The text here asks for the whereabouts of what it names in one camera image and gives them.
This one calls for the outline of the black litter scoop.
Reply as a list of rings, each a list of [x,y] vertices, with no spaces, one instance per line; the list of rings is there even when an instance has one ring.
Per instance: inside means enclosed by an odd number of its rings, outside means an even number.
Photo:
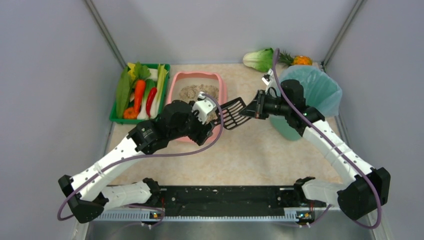
[[[220,105],[222,114],[217,109],[215,111],[216,118],[211,122],[214,126],[221,124],[221,116],[223,117],[223,128],[226,130],[234,130],[250,120],[249,117],[240,114],[240,111],[246,107],[246,103],[241,97],[237,97]]]

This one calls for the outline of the green trash bin with bag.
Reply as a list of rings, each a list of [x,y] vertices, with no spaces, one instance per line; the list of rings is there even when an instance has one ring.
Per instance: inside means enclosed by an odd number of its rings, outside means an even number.
[[[339,114],[343,91],[325,72],[311,65],[293,65],[278,76],[279,82],[291,79],[298,80],[303,86],[307,105],[315,107],[325,118]],[[301,138],[284,117],[271,115],[269,121],[285,139],[297,141]]]

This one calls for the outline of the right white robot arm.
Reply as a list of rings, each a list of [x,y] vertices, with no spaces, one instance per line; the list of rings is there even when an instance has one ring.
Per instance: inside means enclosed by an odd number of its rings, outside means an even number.
[[[284,80],[280,95],[258,90],[256,96],[239,113],[251,119],[284,117],[288,125],[313,144],[342,179],[342,183],[327,182],[313,177],[299,179],[301,196],[340,208],[351,220],[357,221],[372,211],[381,214],[388,202],[391,175],[383,167],[375,168],[359,157],[332,130],[325,117],[306,104],[304,88],[298,80]]]

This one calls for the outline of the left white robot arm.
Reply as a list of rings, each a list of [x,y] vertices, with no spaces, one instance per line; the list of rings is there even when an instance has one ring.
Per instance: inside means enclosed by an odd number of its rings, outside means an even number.
[[[113,150],[92,166],[58,179],[65,200],[57,211],[57,219],[66,220],[62,216],[65,207],[69,207],[71,218],[83,224],[107,210],[147,203],[160,191],[154,180],[147,178],[115,186],[111,182],[142,159],[159,158],[159,150],[176,139],[188,137],[199,146],[200,151],[207,150],[209,145],[206,141],[216,127],[209,120],[212,114],[216,114],[217,124],[222,126],[223,108],[211,97],[189,103],[175,100],[167,104],[156,118],[138,123]]]

